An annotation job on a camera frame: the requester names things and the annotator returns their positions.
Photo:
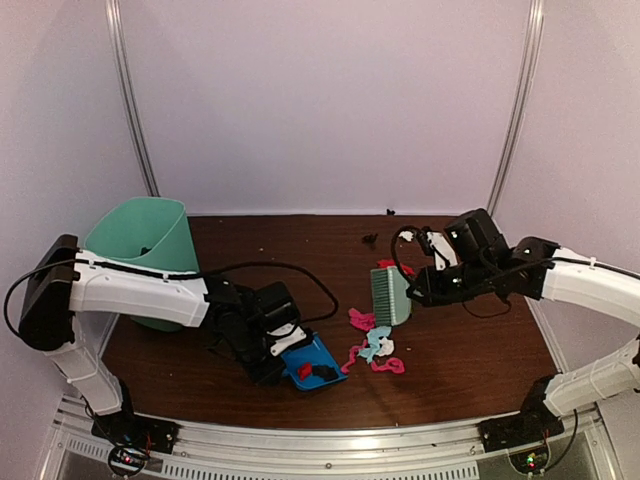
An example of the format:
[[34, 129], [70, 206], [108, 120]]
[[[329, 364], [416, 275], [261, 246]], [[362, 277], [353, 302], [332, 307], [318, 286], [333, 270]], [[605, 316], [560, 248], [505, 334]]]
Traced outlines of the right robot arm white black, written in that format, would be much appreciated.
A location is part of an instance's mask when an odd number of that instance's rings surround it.
[[[483, 209], [468, 211], [443, 232], [411, 227], [431, 266], [407, 276], [408, 298], [425, 307], [465, 304], [492, 294], [504, 304], [513, 295], [577, 305], [630, 325], [639, 324], [638, 274], [529, 236], [507, 244]], [[535, 440], [562, 417], [598, 400], [639, 387], [639, 341], [581, 368], [536, 383], [524, 411], [513, 419], [519, 440]]]

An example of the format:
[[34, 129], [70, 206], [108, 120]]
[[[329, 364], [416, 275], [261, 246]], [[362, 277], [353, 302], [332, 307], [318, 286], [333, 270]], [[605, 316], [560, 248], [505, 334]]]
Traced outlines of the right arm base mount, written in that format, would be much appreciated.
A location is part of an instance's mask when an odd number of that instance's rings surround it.
[[552, 376], [545, 376], [536, 380], [517, 413], [490, 418], [478, 424], [485, 452], [540, 442], [547, 435], [555, 436], [564, 432], [561, 418], [543, 403], [545, 389], [551, 379]]

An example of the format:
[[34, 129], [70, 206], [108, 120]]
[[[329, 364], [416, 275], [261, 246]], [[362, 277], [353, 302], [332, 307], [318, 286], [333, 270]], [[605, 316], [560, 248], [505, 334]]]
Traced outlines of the blue plastic dustpan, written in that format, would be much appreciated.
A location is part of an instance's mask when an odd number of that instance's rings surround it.
[[285, 350], [281, 358], [285, 365], [283, 376], [302, 392], [322, 389], [347, 379], [317, 333], [301, 346]]

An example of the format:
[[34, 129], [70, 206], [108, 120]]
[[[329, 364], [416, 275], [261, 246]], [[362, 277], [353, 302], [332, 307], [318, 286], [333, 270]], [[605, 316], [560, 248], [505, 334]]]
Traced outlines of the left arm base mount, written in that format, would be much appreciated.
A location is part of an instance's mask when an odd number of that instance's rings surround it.
[[87, 414], [93, 421], [91, 433], [109, 440], [113, 445], [171, 454], [179, 432], [178, 424], [135, 413], [128, 387], [123, 382], [120, 387], [123, 396], [120, 411], [98, 415], [89, 404], [85, 405]]

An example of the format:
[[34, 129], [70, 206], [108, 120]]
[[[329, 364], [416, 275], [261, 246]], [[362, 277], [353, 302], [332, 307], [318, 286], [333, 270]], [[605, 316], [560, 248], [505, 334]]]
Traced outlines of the mint green hand brush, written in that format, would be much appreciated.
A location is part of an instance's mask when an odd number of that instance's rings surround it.
[[395, 266], [371, 270], [370, 285], [377, 327], [396, 327], [410, 318], [412, 304], [406, 295], [409, 284]]

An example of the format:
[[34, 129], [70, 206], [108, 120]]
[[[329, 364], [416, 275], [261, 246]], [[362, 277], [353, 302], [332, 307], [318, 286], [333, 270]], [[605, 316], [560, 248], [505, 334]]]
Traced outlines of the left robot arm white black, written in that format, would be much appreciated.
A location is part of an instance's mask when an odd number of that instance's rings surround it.
[[127, 409], [123, 381], [87, 344], [78, 314], [116, 313], [204, 328], [222, 337], [257, 384], [278, 380], [282, 354], [310, 337], [281, 282], [253, 290], [220, 273], [127, 265], [79, 248], [72, 235], [60, 236], [20, 281], [26, 290], [18, 336], [51, 359], [123, 444], [143, 436], [143, 421]]

